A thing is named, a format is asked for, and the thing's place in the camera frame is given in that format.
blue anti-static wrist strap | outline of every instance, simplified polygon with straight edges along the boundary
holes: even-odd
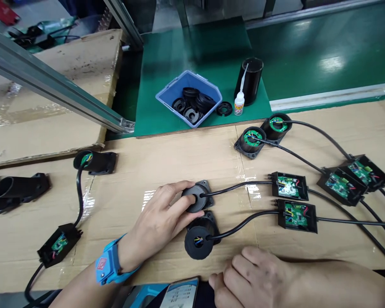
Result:
[[[115,283],[122,283],[140,268],[138,267],[132,272],[122,274],[119,273],[121,267],[118,261],[117,242],[121,240],[122,237],[108,244],[104,248],[104,252],[101,257],[99,257],[95,262],[96,279],[101,285],[108,284],[113,281]]]

workbench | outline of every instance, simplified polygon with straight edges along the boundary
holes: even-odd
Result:
[[[385,171],[385,101],[306,111],[289,115],[325,130],[348,153],[366,154]],[[104,151],[118,153],[115,173],[90,177],[83,173],[83,236],[63,262],[39,275],[34,290],[65,287],[93,262],[111,240],[126,233],[143,207],[163,184],[183,179],[208,180],[219,190],[239,182],[266,180],[280,171],[304,175],[310,188],[323,192],[315,183],[319,174],[288,153],[264,146],[255,160],[234,150],[234,142],[248,126],[244,123],[203,130],[190,130],[152,138],[127,138],[108,142]],[[315,165],[338,166],[344,160],[337,149],[317,132],[293,125],[281,145]],[[72,159],[56,160],[1,169],[0,176],[31,176],[48,173],[52,188],[36,202],[23,204],[0,216],[0,292],[23,291],[39,266],[36,251],[57,226],[73,222],[78,213],[76,170]],[[214,197],[214,212],[221,232],[227,231],[260,210],[273,209],[275,197],[270,185],[248,185]],[[385,198],[379,192],[365,201],[385,220]],[[330,203],[310,195],[307,202],[317,215],[347,219]],[[357,219],[374,220],[361,206],[346,207]],[[385,247],[381,227],[367,227]],[[275,215],[258,217],[234,235],[214,246],[206,259],[191,259],[184,249],[185,231],[159,254],[145,262],[129,283],[172,282],[200,275],[207,279],[222,271],[225,262],[246,245],[258,246],[286,259],[337,259],[371,269],[385,269],[385,257],[354,225],[319,222],[318,234],[285,230]]]

glue bottle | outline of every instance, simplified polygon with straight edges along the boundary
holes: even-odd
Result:
[[[235,101],[234,101],[234,114],[236,116],[242,115],[242,113],[244,111],[245,98],[244,98],[244,93],[243,93],[243,87],[244,87],[245,74],[247,72],[247,68],[248,68],[248,64],[245,67],[244,75],[241,79],[240,91],[237,93],[237,97],[235,98]]]

electronic component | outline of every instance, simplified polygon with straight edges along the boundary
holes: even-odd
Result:
[[[60,263],[81,238],[83,232],[72,223],[61,225],[47,242],[37,251],[45,268]]]
[[[278,225],[284,229],[318,233],[315,205],[283,199],[275,200],[278,206]]]
[[[242,135],[234,144],[234,149],[247,156],[249,159],[257,157],[264,143],[259,139],[265,140],[265,132],[259,127],[251,126],[244,130]]]
[[[117,154],[114,152],[98,153],[86,150],[77,154],[73,166],[78,170],[86,162],[83,170],[88,171],[89,175],[107,175],[114,172],[116,161]]]
[[[261,129],[265,132],[267,141],[279,144],[285,134],[292,128],[291,123],[282,123],[282,121],[289,120],[291,118],[284,113],[275,113],[265,119]]]
[[[385,185],[385,173],[366,155],[356,156],[352,163],[346,161],[339,169],[368,186],[368,192],[374,192]]]
[[[268,174],[272,180],[272,195],[296,200],[308,201],[308,187],[304,176],[282,172]]]
[[[367,186],[338,167],[325,168],[324,171],[326,174],[319,179],[318,186],[342,204],[356,206],[363,194],[366,193]]]
[[[208,236],[219,235],[215,217],[211,211],[195,219],[187,226],[187,234],[184,239],[184,247],[187,254],[195,260],[203,260],[209,256],[213,246],[221,240],[207,240]]]
[[[208,207],[212,207],[214,205],[213,197],[201,197],[201,194],[206,194],[210,192],[211,189],[207,180],[199,181],[193,187],[184,189],[181,196],[194,195],[195,197],[195,203],[191,204],[187,208],[187,212],[197,213],[201,210],[205,210]]]

red object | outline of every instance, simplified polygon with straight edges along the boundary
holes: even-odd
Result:
[[[7,26],[12,26],[20,20],[14,11],[8,7],[2,0],[0,0],[0,21]]]

